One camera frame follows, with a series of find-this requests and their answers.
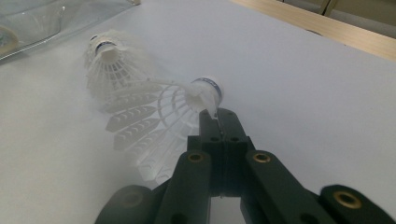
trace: white table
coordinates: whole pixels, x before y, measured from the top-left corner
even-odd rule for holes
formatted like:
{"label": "white table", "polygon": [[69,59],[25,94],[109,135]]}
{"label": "white table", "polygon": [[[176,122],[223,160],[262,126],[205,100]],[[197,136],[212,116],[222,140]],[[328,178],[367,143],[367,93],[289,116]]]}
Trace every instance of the white table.
{"label": "white table", "polygon": [[[310,190],[355,188],[396,217],[396,63],[226,0],[145,0],[58,46],[0,65],[2,223],[93,223],[109,197],[146,184],[112,151],[82,54],[110,28],[138,36],[159,74],[215,76],[256,148]],[[212,223],[242,223],[214,200]]]}

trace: table surface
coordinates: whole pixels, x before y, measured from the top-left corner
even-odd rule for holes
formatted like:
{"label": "table surface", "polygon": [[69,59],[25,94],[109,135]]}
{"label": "table surface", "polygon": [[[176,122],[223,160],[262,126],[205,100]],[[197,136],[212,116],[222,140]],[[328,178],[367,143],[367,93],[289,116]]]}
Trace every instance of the table surface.
{"label": "table surface", "polygon": [[[145,0],[72,38],[0,64],[2,223],[93,223],[144,184],[113,151],[86,89],[83,53],[108,29],[137,36],[158,76],[214,76],[257,149],[303,186],[355,188],[396,217],[396,63],[227,0]],[[215,199],[211,223],[242,223]]]}

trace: clear plastic container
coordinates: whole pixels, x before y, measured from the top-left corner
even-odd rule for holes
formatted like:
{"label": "clear plastic container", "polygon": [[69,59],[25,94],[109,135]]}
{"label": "clear plastic container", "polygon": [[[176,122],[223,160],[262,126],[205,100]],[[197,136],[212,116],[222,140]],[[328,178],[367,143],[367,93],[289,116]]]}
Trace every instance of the clear plastic container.
{"label": "clear plastic container", "polygon": [[60,39],[138,5],[138,0],[3,0],[0,60]]}

